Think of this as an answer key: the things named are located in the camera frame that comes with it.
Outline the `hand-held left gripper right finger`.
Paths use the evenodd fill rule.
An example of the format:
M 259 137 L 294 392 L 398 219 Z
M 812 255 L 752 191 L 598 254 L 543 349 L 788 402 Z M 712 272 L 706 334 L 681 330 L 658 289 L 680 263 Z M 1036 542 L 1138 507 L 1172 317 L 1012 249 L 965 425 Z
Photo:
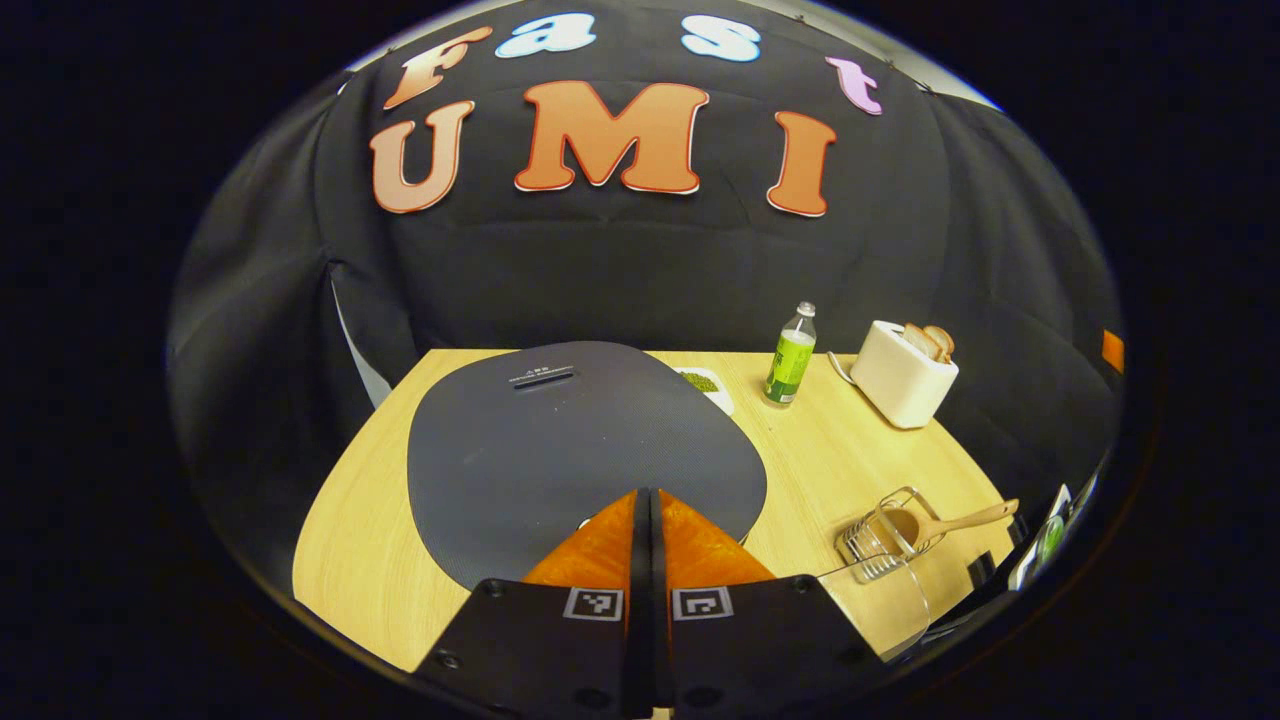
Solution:
M 773 575 L 662 489 L 650 492 L 650 705 L 675 716 L 824 716 L 890 673 L 831 575 Z

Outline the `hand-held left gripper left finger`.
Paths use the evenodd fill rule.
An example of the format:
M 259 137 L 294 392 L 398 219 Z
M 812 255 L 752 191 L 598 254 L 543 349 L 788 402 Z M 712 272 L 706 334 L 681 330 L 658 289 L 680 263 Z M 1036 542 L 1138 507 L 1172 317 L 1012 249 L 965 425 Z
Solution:
M 635 495 L 618 589 L 489 578 L 415 670 L 494 716 L 653 714 L 653 491 Z

